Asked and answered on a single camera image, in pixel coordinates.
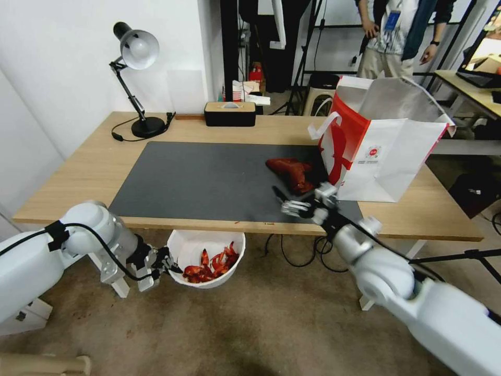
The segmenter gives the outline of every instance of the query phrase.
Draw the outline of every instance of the person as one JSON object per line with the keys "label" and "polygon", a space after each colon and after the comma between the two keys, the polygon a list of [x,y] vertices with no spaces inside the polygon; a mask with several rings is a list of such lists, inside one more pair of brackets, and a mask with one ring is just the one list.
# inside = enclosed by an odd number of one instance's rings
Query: person
{"label": "person", "polygon": [[420,63],[430,62],[437,53],[455,0],[374,0],[374,21],[369,18],[367,0],[355,0],[365,32],[358,77],[412,78],[413,60],[423,41],[433,11],[436,11],[433,38]]}

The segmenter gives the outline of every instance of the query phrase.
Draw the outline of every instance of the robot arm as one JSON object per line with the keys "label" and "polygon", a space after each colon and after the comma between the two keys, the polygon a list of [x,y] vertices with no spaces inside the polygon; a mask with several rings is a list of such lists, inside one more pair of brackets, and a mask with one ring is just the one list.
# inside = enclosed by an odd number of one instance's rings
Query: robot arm
{"label": "robot arm", "polygon": [[68,257],[94,253],[102,263],[101,282],[112,284],[127,274],[140,291],[157,285],[161,272],[182,272],[167,247],[144,243],[100,203],[76,205],[40,232],[20,233],[0,243],[0,322],[54,286]]}
{"label": "robot arm", "polygon": [[[286,214],[322,226],[363,295],[402,321],[411,334],[459,375],[500,375],[499,316],[456,287],[433,281],[383,247],[374,218],[353,223],[337,210],[336,188],[324,183],[311,203],[284,201]],[[277,194],[283,200],[283,194]]]}

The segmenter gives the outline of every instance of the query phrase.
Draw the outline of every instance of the red crayfish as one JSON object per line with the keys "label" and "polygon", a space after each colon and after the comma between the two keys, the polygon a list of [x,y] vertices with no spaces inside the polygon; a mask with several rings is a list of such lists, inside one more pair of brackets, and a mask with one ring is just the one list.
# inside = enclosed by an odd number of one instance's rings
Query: red crayfish
{"label": "red crayfish", "polygon": [[207,250],[202,251],[200,258],[201,266],[190,265],[184,269],[183,277],[191,283],[208,282],[226,273],[235,265],[238,260],[238,253],[233,249],[233,242],[230,246],[224,247],[224,251],[218,253],[209,260]]}

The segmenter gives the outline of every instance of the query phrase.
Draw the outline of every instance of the lamp shade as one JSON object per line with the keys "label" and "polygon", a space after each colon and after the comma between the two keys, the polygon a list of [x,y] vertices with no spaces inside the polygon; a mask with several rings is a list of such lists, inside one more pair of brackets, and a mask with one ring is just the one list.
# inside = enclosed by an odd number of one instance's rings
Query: lamp shade
{"label": "lamp shade", "polygon": [[147,31],[134,30],[124,22],[117,22],[113,32],[120,40],[120,54],[132,69],[146,69],[155,62],[159,53],[158,40]]}

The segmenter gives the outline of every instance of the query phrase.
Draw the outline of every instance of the desk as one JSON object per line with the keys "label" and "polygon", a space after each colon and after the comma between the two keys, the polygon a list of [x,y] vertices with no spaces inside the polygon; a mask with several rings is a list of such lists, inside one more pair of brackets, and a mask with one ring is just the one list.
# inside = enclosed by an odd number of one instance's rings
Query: desk
{"label": "desk", "polygon": [[[113,112],[68,158],[57,172],[16,213],[14,221],[48,225],[68,209],[95,199],[110,205],[147,140],[118,142],[111,128],[133,118],[131,112]],[[155,141],[314,145],[307,126],[317,126],[322,117],[257,116],[254,127],[206,127],[201,120],[174,120]],[[117,130],[131,138],[130,126]],[[426,240],[480,241],[482,235],[449,196],[427,166],[423,166],[398,203],[360,202],[362,215],[374,216],[383,224],[382,237],[407,240],[408,257],[414,257]],[[315,224],[238,222],[176,218],[122,217],[130,228],[242,231],[281,234],[323,235]]]}
{"label": "desk", "polygon": [[[435,76],[458,94],[458,98],[447,111],[450,117],[455,116],[467,102],[494,120],[501,118],[501,104],[493,102],[492,89],[482,89],[472,85],[458,77],[455,70],[436,70]],[[501,155],[501,141],[442,139],[433,150],[433,154]]]}

